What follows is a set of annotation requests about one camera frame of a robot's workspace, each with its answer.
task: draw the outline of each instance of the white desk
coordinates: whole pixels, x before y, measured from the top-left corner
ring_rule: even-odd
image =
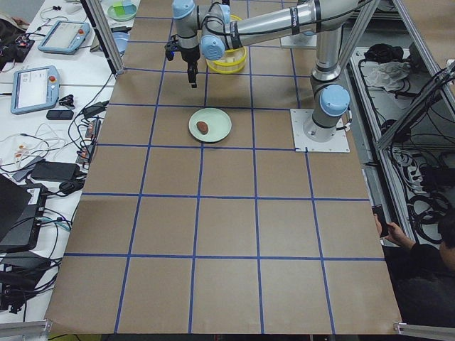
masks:
[[[94,96],[95,94],[101,89],[101,87],[76,87],[76,86],[62,86],[60,87],[60,96],[66,96],[68,94],[73,94],[75,97],[75,114],[77,114]],[[11,85],[8,84],[0,84],[0,92],[10,92]],[[98,101],[105,101],[111,97],[112,88],[106,87],[102,90],[99,97],[95,100]],[[42,123],[47,123],[54,131],[59,135],[59,137],[66,139],[67,142],[70,141],[68,138],[68,124],[69,121],[48,121],[46,119],[46,112],[47,110],[41,110],[39,112],[31,112],[28,114],[22,115],[14,115],[10,111],[11,105],[11,97],[10,96],[0,96],[0,122],[1,127],[0,129],[0,140],[5,139],[7,136],[19,133],[26,133],[30,135],[34,135],[36,129]],[[43,138],[51,137],[52,134],[45,135]],[[72,136],[77,136],[76,128],[72,128]],[[35,144],[36,140],[26,137],[18,137],[18,138],[11,138],[7,141],[0,144],[0,158],[3,159],[2,163],[9,163],[13,160],[13,154],[17,149],[17,144],[21,143],[30,143]],[[54,155],[56,151],[50,152],[48,156],[46,156],[47,161],[58,161],[58,162],[68,162],[74,163],[76,159],[76,147],[71,144],[68,147],[65,147],[54,159]],[[43,182],[43,184],[49,188],[49,190],[56,191],[58,190],[59,183],[54,182]],[[51,196],[48,197],[46,202],[46,207],[52,210],[55,210],[61,213],[63,216],[67,217],[68,219],[71,218],[73,212],[79,202],[80,195],[82,191],[77,191],[67,197],[55,197]],[[53,213],[45,212],[46,216],[49,217],[57,217]],[[68,241],[69,233],[66,232],[64,229],[59,228],[58,233],[58,242],[55,248],[55,251],[52,254],[52,258],[62,257],[65,251],[66,243]],[[42,227],[40,230],[38,243],[36,248],[31,250],[32,252],[48,257],[56,237],[56,230],[53,224],[47,225]],[[52,279],[53,275],[56,273],[56,269],[52,269],[47,271],[44,277],[41,279],[41,282],[38,285],[44,284],[49,282]],[[27,313],[26,313],[26,320],[27,321],[37,321],[42,320],[44,318],[44,314],[46,313],[50,296],[52,295],[52,291],[47,293],[41,294],[36,296],[32,299],[27,301]],[[8,311],[0,312],[0,323],[10,323],[10,322],[22,322],[23,320],[23,310],[19,312],[17,315],[9,313]]]
[[[139,5],[140,0],[134,0],[132,3]],[[104,0],[102,7],[107,11],[110,4],[115,2],[114,0]],[[34,32],[38,27],[42,26],[45,22],[40,17],[41,11],[52,8],[52,6],[61,6],[60,11],[49,11],[43,13],[43,17],[52,18],[55,16],[65,16],[70,21],[84,21],[87,20],[87,16],[83,9],[73,13],[68,14],[66,9],[70,6],[74,6],[71,3],[68,3],[64,0],[45,0],[37,16],[33,19],[28,29],[28,32]],[[54,24],[57,20],[55,19],[50,22]],[[115,26],[129,26],[131,27],[134,19],[124,22],[118,22],[111,18],[108,18],[109,25],[111,27]],[[44,26],[39,33],[46,34],[51,29],[51,26]],[[93,38],[95,37],[95,32],[93,29],[90,31],[85,42],[82,46],[91,46]],[[43,37],[40,36],[31,36],[31,39],[36,40],[33,45],[30,53],[27,55],[23,63],[16,63],[16,65],[11,69],[12,63],[5,65],[4,70],[0,73],[0,83],[12,83],[14,72],[18,70],[25,70],[34,67],[54,65],[58,72],[60,73],[60,84],[61,85],[84,85],[84,86],[103,86],[107,78],[111,74],[109,65],[107,64],[105,55],[102,51],[97,51],[94,53],[90,52],[90,48],[81,48],[76,51],[74,55],[61,55],[55,53],[43,53],[38,50],[38,45],[40,40]],[[109,86],[113,86],[115,79],[112,78],[109,81]]]

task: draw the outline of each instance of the blue tablet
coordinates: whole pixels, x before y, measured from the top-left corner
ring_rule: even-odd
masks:
[[[54,108],[58,101],[60,76],[54,66],[37,67],[14,73],[11,113]]]
[[[78,21],[57,21],[38,46],[39,51],[72,55],[81,46],[90,24]]]

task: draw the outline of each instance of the blue joint cap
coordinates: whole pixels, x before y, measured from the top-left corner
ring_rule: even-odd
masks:
[[[339,117],[349,107],[349,92],[340,85],[329,85],[322,90],[319,103],[322,110],[329,116]]]
[[[209,60],[218,60],[225,54],[225,45],[217,36],[205,35],[200,40],[202,54]]]
[[[189,16],[196,5],[193,0],[173,0],[172,11],[174,19],[182,19]]]
[[[223,11],[223,19],[225,23],[230,23],[230,7],[228,5],[220,5],[221,11]]]

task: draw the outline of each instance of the yellow plastic container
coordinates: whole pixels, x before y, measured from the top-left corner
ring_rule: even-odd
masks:
[[[231,14],[232,20],[242,20]],[[219,60],[206,60],[207,66],[216,73],[228,75],[241,71],[247,60],[247,48],[245,46],[234,50],[227,50]]]

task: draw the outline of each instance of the black hair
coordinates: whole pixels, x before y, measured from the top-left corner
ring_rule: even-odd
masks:
[[[449,249],[455,247],[455,209],[451,208],[439,220],[438,231],[441,234],[442,241]]]

